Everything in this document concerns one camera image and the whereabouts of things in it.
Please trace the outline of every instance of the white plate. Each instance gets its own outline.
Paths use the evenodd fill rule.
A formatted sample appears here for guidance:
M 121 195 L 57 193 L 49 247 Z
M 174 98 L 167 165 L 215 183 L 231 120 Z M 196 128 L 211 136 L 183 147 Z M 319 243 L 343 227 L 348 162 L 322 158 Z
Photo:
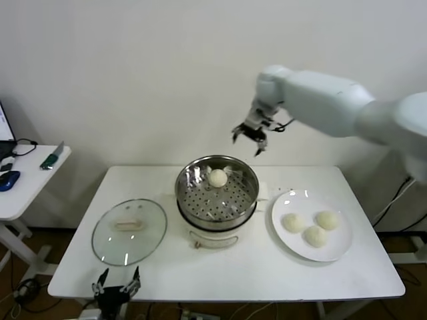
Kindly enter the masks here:
M 328 242 L 324 247 L 312 247 L 303 239 L 302 233 L 304 231 L 301 233 L 290 233 L 282 224 L 284 215 L 298 213 L 304 217 L 306 227 L 310 227 L 316 225 L 316 214 L 321 211 L 335 212 L 340 221 L 339 226 L 335 230 L 327 231 Z M 272 221 L 279 238 L 291 250 L 307 259 L 314 261 L 335 261 L 347 252 L 352 244 L 352 228 L 346 216 L 308 190 L 293 190 L 281 195 L 274 203 Z

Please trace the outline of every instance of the computer mouse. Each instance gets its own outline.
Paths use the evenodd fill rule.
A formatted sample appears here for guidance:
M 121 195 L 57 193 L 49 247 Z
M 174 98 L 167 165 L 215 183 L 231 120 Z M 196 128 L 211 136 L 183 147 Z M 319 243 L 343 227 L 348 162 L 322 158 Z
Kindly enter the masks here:
M 8 171 L 0 175 L 0 192 L 12 189 L 20 175 L 19 171 Z

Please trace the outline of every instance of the glass lid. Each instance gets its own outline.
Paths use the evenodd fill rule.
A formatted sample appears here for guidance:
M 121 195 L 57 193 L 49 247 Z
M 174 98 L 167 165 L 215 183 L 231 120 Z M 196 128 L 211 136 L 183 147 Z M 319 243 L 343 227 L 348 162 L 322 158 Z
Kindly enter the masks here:
M 125 201 L 98 221 L 92 249 L 108 265 L 131 265 L 154 252 L 166 227 L 166 214 L 158 203 L 148 199 Z

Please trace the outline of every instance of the cable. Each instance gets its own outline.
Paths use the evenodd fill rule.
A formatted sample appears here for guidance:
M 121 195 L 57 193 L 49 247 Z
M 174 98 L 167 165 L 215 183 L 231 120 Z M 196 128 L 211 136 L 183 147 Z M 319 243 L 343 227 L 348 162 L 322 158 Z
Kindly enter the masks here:
M 12 251 L 11 251 L 11 289 L 12 289 L 12 292 L 15 291 L 15 288 L 13 286 L 13 253 Z
M 16 303 L 13 305 L 12 307 L 12 311 L 11 311 L 11 318 L 12 319 L 17 319 L 19 317 L 19 315 L 21 314 L 21 305 Z
M 242 305 L 240 307 L 238 307 L 230 316 L 230 318 L 228 318 L 228 320 L 232 320 L 233 317 L 236 315 L 237 312 L 239 312 L 240 310 L 242 310 L 243 308 L 247 307 L 249 305 L 249 303 L 246 303 L 245 305 Z
M 255 310 L 253 313 L 251 313 L 250 315 L 249 315 L 249 317 L 247 317 L 245 320 L 249 320 L 249 319 L 251 319 L 252 318 L 252 316 L 254 316 L 256 313 L 258 313 L 258 312 L 260 312 L 260 311 L 263 311 L 266 307 L 268 307 L 269 305 L 272 305 L 273 303 L 272 302 L 270 302 L 270 303 L 268 303 L 267 305 L 264 305 L 262 308 L 259 308 L 258 310 Z
M 402 271 L 402 272 L 406 273 L 406 275 L 408 275 L 409 278 L 412 278 L 412 279 L 407 279 L 407 278 L 400 276 L 400 274 L 399 274 L 400 278 L 402 278 L 403 281 L 406 281 L 407 283 L 410 283 L 411 285 L 415 285 L 416 287 L 422 286 L 421 280 L 419 280 L 419 278 L 417 278 L 411 271 L 409 271 L 405 268 L 402 268 L 399 265 L 396 266 L 396 270 Z
M 56 307 L 62 301 L 62 299 L 59 299 L 58 301 L 56 301 L 51 306 L 44 308 L 44 309 L 31 310 L 31 309 L 26 308 L 25 305 L 34 301 L 35 298 L 38 296 L 41 288 L 46 287 L 48 284 L 44 283 L 42 286 L 42 285 L 40 285 L 40 283 L 36 279 L 32 278 L 32 279 L 27 279 L 27 280 L 22 281 L 15 288 L 15 286 L 13 285 L 13 269 L 14 269 L 14 267 L 13 267 L 13 256 L 14 256 L 14 254 L 11 252 L 11 289 L 12 289 L 12 293 L 17 292 L 17 294 L 14 296 L 14 300 L 15 300 L 16 304 L 19 305 L 19 308 L 20 308 L 18 315 L 21 312 L 21 309 L 25 310 L 28 313 L 42 313 L 42 312 L 48 311 L 48 310 Z M 19 292 L 21 292 L 22 288 L 26 288 L 24 295 L 19 294 Z M 11 309 L 11 316 L 12 317 L 14 316 L 13 310 L 15 309 L 15 306 L 13 306 L 13 308 Z
M 0 300 L 0 304 L 6 300 L 7 298 L 9 298 L 11 295 L 13 294 L 13 292 L 10 292 L 10 294 L 6 295 L 4 298 L 2 298 L 2 300 Z
M 16 140 L 16 143 L 18 143 L 18 142 L 20 142 L 20 141 L 26 141 L 26 142 L 29 142 L 29 144 L 30 144 L 30 145 L 32 145 L 32 146 L 33 146 L 33 148 L 32 148 L 32 149 L 30 149 L 30 150 L 28 150 L 27 152 L 24 152 L 24 153 L 16 153 L 16 152 L 13 152 L 13 151 L 12 151 L 12 156 L 14 156 L 14 157 L 22 157 L 22 156 L 24 156 L 24 155 L 27 155 L 27 154 L 29 154 L 29 153 L 33 152 L 33 151 L 37 148 L 37 145 L 38 145 L 38 142 L 36 142 L 36 141 L 34 141 L 34 140 L 26 139 L 26 138 L 18 139 L 18 140 Z
M 427 218 L 427 213 L 425 215 L 423 215 L 421 218 L 419 218 L 417 221 L 415 221 L 413 224 L 411 224 L 410 226 L 403 228 L 402 230 L 399 230 L 398 232 L 403 232 L 403 231 L 406 231 L 408 229 L 411 229 L 412 227 L 415 227 L 417 224 L 419 224 L 425 218 Z
M 164 309 L 164 310 L 160 313 L 160 315 L 159 315 L 159 317 L 157 318 L 157 320 L 161 320 L 161 319 L 163 319 L 162 317 L 163 317 L 163 315 L 166 313 L 166 311 L 169 311 L 169 310 L 172 310 L 172 309 L 183 310 L 183 309 L 182 309 L 182 308 L 180 308 L 180 307 L 174 307 L 174 306 L 168 307 L 168 308 Z
M 60 300 L 58 300 L 58 301 L 56 301 L 54 304 L 52 304 L 51 306 L 49 306 L 49 307 L 47 307 L 47 308 L 44 308 L 44 309 L 40 309 L 40 310 L 30 310 L 30 309 L 28 309 L 28 308 L 26 308 L 26 307 L 24 307 L 23 305 L 21 305 L 21 307 L 22 307 L 22 310 L 25 310 L 26 312 L 28 312 L 28 313 L 42 313 L 42 312 L 46 312 L 46 311 L 48 311 L 48 310 L 50 310 L 50 309 L 53 309 L 54 307 L 56 307 L 58 304 L 60 304 L 60 302 L 62 302 L 62 299 L 60 299 Z
M 411 181 L 403 190 L 402 188 L 405 186 L 405 184 L 407 184 L 409 181 Z M 377 224 L 380 223 L 380 221 L 386 216 L 388 210 L 390 210 L 391 206 L 393 203 L 395 203 L 397 200 L 399 200 L 399 198 L 401 196 L 403 196 L 403 194 L 405 194 L 405 192 L 411 188 L 411 186 L 416 182 L 415 179 L 409 177 L 406 178 L 406 180 L 403 182 L 403 184 L 400 185 L 398 192 L 396 192 L 396 194 L 394 195 L 393 199 L 391 200 L 391 202 L 389 202 L 387 204 L 387 206 L 385 206 L 385 208 L 383 210 L 381 210 L 381 212 L 379 212 L 379 214 L 377 214 L 374 218 L 373 221 L 375 221 L 378 217 L 380 217 L 373 225 L 373 227 L 376 227 Z
M 180 302 L 178 302 L 177 305 L 178 305 L 178 308 L 181 309 L 181 315 L 179 315 L 179 318 L 181 319 L 181 317 L 182 317 L 182 311 L 184 310 L 184 306 Z
M 399 320 L 394 314 L 393 312 L 391 312 L 391 310 L 387 307 L 386 303 L 383 300 L 380 300 L 381 305 L 383 306 L 383 308 L 386 310 L 386 312 L 388 313 L 389 316 L 391 316 L 391 318 L 393 320 Z
M 143 320 L 145 320 L 146 318 L 145 318 L 145 315 L 143 314 L 143 313 L 140 313 L 139 315 L 137 315 L 136 316 L 136 318 L 135 318 L 135 320 L 140 320 L 140 319 L 143 319 Z
M 151 302 L 148 305 L 148 308 L 147 308 L 147 317 L 145 317 L 147 320 L 149 320 L 149 316 L 150 316 L 150 313 L 151 313 L 151 308 L 153 307 L 153 305 L 154 305 L 154 302 Z
M 281 123 L 279 123 L 279 125 L 276 128 L 272 129 L 272 131 L 275 131 L 275 132 L 284 132 L 286 130 L 286 127 L 288 125 L 290 125 L 291 123 L 293 123 L 294 121 L 295 121 L 295 119 L 290 119 L 284 125 L 282 125 Z
M 88 307 L 88 306 L 90 306 L 92 303 L 94 303 L 94 302 L 96 302 L 96 300 L 90 300 L 90 301 L 88 301 L 87 303 L 85 303 L 84 305 L 83 305 L 83 307 L 81 308 L 81 310 L 83 311 L 83 310 L 86 310 L 86 308 Z
M 3 318 L 1 320 L 6 320 L 7 316 L 10 314 L 10 312 L 12 312 L 12 308 L 10 308 L 9 310 L 7 310 L 6 314 L 3 316 Z

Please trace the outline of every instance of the power strip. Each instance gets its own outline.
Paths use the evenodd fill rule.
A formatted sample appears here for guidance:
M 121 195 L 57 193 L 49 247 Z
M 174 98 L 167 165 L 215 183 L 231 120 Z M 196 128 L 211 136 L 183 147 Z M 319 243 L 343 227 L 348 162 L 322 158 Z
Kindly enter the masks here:
M 181 320 L 221 320 L 217 315 L 206 315 L 204 313 L 191 312 L 188 309 L 182 311 Z

